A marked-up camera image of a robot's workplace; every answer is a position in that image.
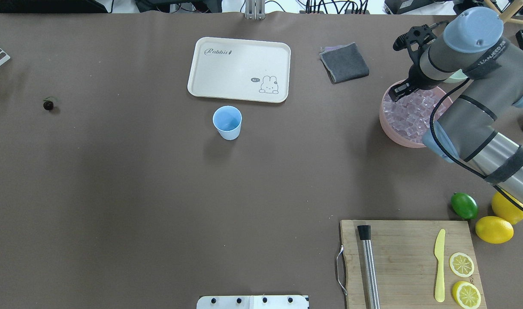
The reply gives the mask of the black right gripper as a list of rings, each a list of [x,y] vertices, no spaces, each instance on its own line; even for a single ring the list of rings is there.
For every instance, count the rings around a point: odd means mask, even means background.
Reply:
[[[408,78],[398,85],[391,86],[390,98],[393,102],[397,102],[401,98],[408,96],[418,90],[430,90],[442,83],[445,76],[428,76],[422,70],[423,56],[427,58],[431,44],[437,39],[437,36],[433,33],[433,29],[436,29],[440,25],[444,24],[447,26],[448,20],[443,20],[432,25],[423,24],[421,26],[413,26],[407,33],[404,33],[397,37],[393,43],[393,49],[400,51],[406,49],[413,62],[410,70],[408,71]]]

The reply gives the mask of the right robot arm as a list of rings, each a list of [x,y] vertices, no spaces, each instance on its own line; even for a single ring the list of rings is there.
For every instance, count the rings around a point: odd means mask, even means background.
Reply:
[[[423,143],[523,204],[523,146],[493,129],[509,107],[523,108],[523,50],[503,36],[497,12],[483,6],[462,12],[440,36],[436,27],[414,26],[397,37],[393,49],[406,49],[413,63],[389,96],[397,101],[433,89],[461,70],[465,90],[438,120],[430,119]]]

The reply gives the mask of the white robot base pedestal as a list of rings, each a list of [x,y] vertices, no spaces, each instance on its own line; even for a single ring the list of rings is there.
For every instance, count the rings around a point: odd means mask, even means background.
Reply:
[[[309,309],[304,295],[232,295],[200,297],[197,309]]]

